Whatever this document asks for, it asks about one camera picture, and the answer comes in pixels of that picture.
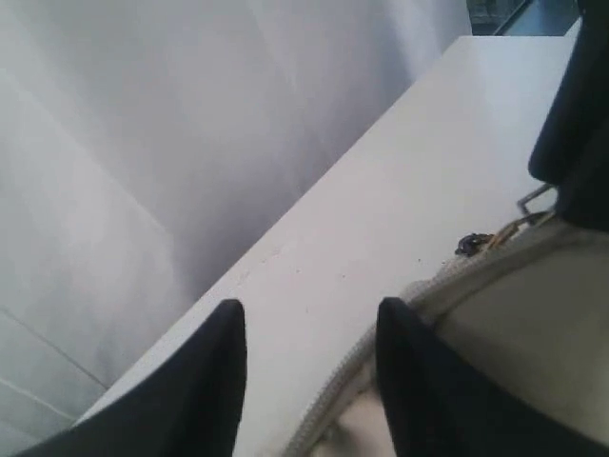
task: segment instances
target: gray wall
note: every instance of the gray wall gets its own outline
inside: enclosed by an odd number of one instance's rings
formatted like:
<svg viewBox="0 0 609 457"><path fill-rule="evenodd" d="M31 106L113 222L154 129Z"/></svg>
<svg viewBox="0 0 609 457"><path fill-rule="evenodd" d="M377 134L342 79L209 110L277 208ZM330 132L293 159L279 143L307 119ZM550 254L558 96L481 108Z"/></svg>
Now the gray wall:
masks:
<svg viewBox="0 0 609 457"><path fill-rule="evenodd" d="M456 0L1 2L0 454L67 427L469 31Z"/></svg>

